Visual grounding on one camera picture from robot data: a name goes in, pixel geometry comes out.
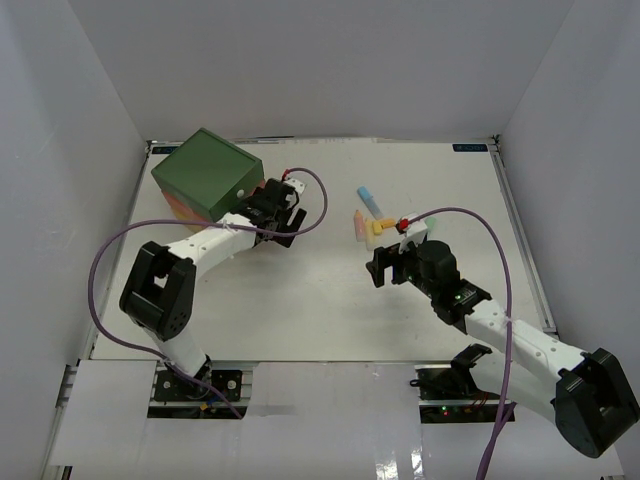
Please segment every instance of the cable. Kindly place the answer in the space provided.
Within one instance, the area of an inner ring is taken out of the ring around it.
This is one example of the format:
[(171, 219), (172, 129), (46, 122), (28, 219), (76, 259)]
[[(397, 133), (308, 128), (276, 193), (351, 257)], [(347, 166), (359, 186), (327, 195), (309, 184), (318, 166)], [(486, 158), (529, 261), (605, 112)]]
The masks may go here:
[(472, 404), (471, 407), (472, 411), (476, 411), (476, 410), (480, 410), (482, 407), (484, 407), (487, 404), (487, 400), (489, 400), (489, 394), (485, 393), (484, 395), (482, 395), (481, 398), (475, 400)]
[(493, 431), (491, 432), (491, 438), (489, 439), (489, 443), (487, 444), (485, 451), (482, 455), (482, 459), (480, 461), (480, 465), (478, 465), (478, 471), (476, 473), (476, 480), (484, 480), (487, 475), (487, 471), (489, 470), (489, 463), (491, 462), (491, 456), (493, 455), (493, 450), (496, 445), (496, 441), (498, 439), (498, 435), (506, 425), (513, 409), (515, 408), (515, 403), (512, 403), (509, 406), (507, 412), (505, 412), (505, 402), (507, 400), (507, 388), (509, 386), (509, 374), (511, 373), (511, 344), (513, 340), (513, 325), (511, 324), (511, 309), (513, 307), (513, 292), (511, 289), (511, 272), (509, 271), (509, 264), (507, 263), (507, 256), (504, 253), (504, 249), (502, 248), (502, 244), (500, 243), (500, 239), (496, 232), (491, 228), (489, 222), (487, 222), (484, 218), (482, 218), (479, 214), (472, 210), (468, 210), (466, 208), (461, 207), (442, 207), (437, 208), (435, 210), (431, 210), (429, 212), (418, 215), (415, 218), (409, 220), (409, 225), (415, 222), (422, 220), (423, 218), (429, 217), (431, 215), (435, 215), (437, 213), (444, 212), (458, 212), (464, 213), (465, 215), (470, 215), (476, 220), (478, 220), (489, 232), (493, 242), (498, 249), (498, 254), (500, 255), (500, 260), (502, 262), (502, 268), (504, 269), (504, 277), (505, 283), (507, 286), (507, 307), (506, 307), (506, 319), (507, 319), (507, 345), (505, 348), (505, 360), (504, 360), (504, 375), (502, 377), (502, 389), (500, 391), (500, 400), (498, 402), (498, 411), (496, 414), (496, 422), (493, 425)]
[(475, 406), (477, 406), (477, 405), (478, 405), (478, 402), (482, 403), (482, 400), (484, 400), (484, 395), (482, 394), (482, 392), (479, 392), (479, 393), (476, 395), (476, 398), (475, 398), (475, 400), (473, 401), (473, 403), (472, 403), (471, 405), (468, 405), (468, 406), (467, 406), (467, 409), (470, 409), (471, 407), (475, 407)]
[(243, 231), (246, 231), (246, 232), (268, 234), (268, 235), (271, 235), (272, 237), (295, 237), (297, 235), (303, 235), (305, 233), (310, 232), (311, 230), (316, 228), (318, 225), (320, 225), (320, 223), (322, 223), (322, 221), (324, 220), (324, 217), (327, 215), (327, 210), (329, 208), (329, 197), (327, 195), (327, 189), (325, 188), (324, 183), (322, 183), (322, 180), (320, 179), (320, 177), (318, 177), (318, 175), (316, 175), (314, 172), (312, 172), (308, 168), (303, 168), (303, 167), (290, 168), (289, 170), (285, 171), (285, 174), (283, 175), (283, 178), (286, 177), (291, 172), (303, 172), (303, 173), (307, 173), (308, 175), (311, 175), (311, 177), (313, 177), (313, 179), (318, 183), (318, 186), (320, 187), (320, 190), (322, 191), (322, 198), (323, 198), (322, 213), (318, 217), (318, 220), (316, 220), (309, 227), (303, 228), (302, 230), (299, 230), (297, 232), (272, 232), (272, 231), (269, 231), (269, 230), (264, 230), (262, 228), (249, 227), (249, 226), (245, 226), (245, 225), (234, 225), (234, 224), (223, 225), (221, 223), (199, 222), (199, 221), (189, 221), (189, 220), (174, 220), (174, 219), (143, 220), (141, 222), (132, 223), (131, 225), (128, 225), (128, 226), (124, 227), (119, 232), (117, 232), (117, 233), (113, 234), (112, 236), (110, 236), (109, 238), (107, 238), (107, 240), (105, 240), (105, 242), (98, 249), (98, 252), (96, 253), (96, 256), (93, 258), (93, 262), (91, 263), (91, 268), (89, 269), (89, 279), (87, 281), (87, 303), (89, 305), (89, 314), (91, 315), (91, 319), (93, 320), (93, 323), (96, 326), (96, 328), (98, 329), (98, 331), (102, 335), (104, 335), (106, 338), (108, 338), (109, 340), (111, 340), (114, 343), (117, 343), (118, 345), (122, 345), (123, 347), (131, 348), (132, 350), (139, 350), (141, 352), (150, 353), (150, 354), (155, 355), (156, 357), (160, 358), (160, 360), (165, 362), (167, 364), (167, 366), (169, 368), (171, 368), (171, 370), (173, 370), (174, 373), (176, 375), (178, 375), (179, 377), (181, 377), (184, 380), (187, 380), (187, 381), (189, 381), (191, 383), (194, 383), (194, 384), (198, 385), (199, 387), (205, 388), (205, 389), (209, 390), (210, 392), (212, 392), (214, 395), (217, 395), (218, 397), (220, 397), (220, 399), (227, 405), (227, 407), (229, 407), (231, 412), (238, 418), (242, 418), (242, 415), (240, 415), (240, 413), (231, 404), (231, 402), (229, 400), (227, 400), (227, 398), (224, 395), (222, 395), (222, 393), (217, 388), (215, 388), (213, 385), (209, 385), (209, 384), (207, 384), (205, 382), (202, 382), (202, 381), (192, 377), (191, 375), (188, 375), (187, 373), (183, 372), (182, 370), (180, 370), (175, 365), (170, 364), (170, 359), (167, 358), (162, 352), (160, 352), (158, 350), (155, 350), (153, 348), (145, 347), (143, 345), (137, 345), (135, 343), (130, 343), (130, 342), (127, 342), (125, 340), (122, 340), (122, 339), (116, 337), (115, 335), (113, 335), (111, 332), (109, 332), (102, 325), (102, 323), (100, 322), (100, 318), (98, 317), (98, 311), (96, 309), (96, 302), (95, 302), (95, 298), (93, 296), (96, 271), (98, 270), (98, 265), (100, 264), (100, 259), (104, 255), (104, 253), (107, 250), (107, 248), (109, 248), (109, 246), (113, 242), (115, 242), (118, 238), (120, 238), (122, 235), (124, 235), (125, 233), (129, 232), (130, 230), (134, 230), (134, 229), (140, 228), (140, 227), (146, 227), (148, 225), (197, 225), (197, 226), (202, 226), (202, 227), (232, 228), (232, 229), (235, 229), (235, 230), (243, 230)]

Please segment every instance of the green box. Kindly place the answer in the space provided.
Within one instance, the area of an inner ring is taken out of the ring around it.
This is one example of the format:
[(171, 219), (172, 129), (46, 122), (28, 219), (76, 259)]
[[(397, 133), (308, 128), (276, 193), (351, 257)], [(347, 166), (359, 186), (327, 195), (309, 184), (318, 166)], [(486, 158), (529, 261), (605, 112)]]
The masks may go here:
[(264, 180), (262, 161), (201, 128), (151, 170), (163, 193), (215, 222)]

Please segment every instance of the yellow chalk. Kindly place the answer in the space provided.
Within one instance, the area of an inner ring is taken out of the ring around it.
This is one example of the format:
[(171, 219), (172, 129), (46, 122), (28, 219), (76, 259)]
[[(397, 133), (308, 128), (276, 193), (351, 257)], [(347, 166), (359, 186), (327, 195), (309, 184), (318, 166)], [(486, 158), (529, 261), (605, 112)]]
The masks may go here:
[(373, 252), (376, 249), (376, 238), (373, 236), (373, 224), (368, 218), (364, 221), (364, 231), (366, 233), (365, 243), (367, 250)]
[(393, 228), (396, 226), (396, 221), (393, 218), (383, 218), (379, 220), (378, 223), (382, 228)]
[(374, 220), (372, 226), (374, 235), (382, 235), (382, 225), (380, 225), (380, 222), (378, 220)]

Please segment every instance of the blue chalk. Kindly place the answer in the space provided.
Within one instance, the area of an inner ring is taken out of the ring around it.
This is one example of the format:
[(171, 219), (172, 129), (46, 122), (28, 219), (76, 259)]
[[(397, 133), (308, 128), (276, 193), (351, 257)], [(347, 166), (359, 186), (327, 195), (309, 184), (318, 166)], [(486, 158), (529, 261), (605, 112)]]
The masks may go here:
[(367, 187), (358, 188), (358, 195), (371, 212), (371, 215), (373, 215), (373, 218), (375, 218), (376, 220), (381, 220), (384, 218), (382, 211), (380, 211), (380, 208), (378, 207), (378, 205), (376, 205), (376, 202), (373, 200), (373, 195), (369, 193)]

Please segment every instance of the red object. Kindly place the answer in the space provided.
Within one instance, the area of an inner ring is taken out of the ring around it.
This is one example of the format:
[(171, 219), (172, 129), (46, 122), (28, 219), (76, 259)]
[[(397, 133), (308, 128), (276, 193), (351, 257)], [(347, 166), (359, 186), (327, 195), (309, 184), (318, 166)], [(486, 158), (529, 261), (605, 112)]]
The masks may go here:
[(409, 220), (406, 218), (401, 218), (398, 222), (397, 229), (401, 232), (404, 232), (407, 228), (409, 228)]

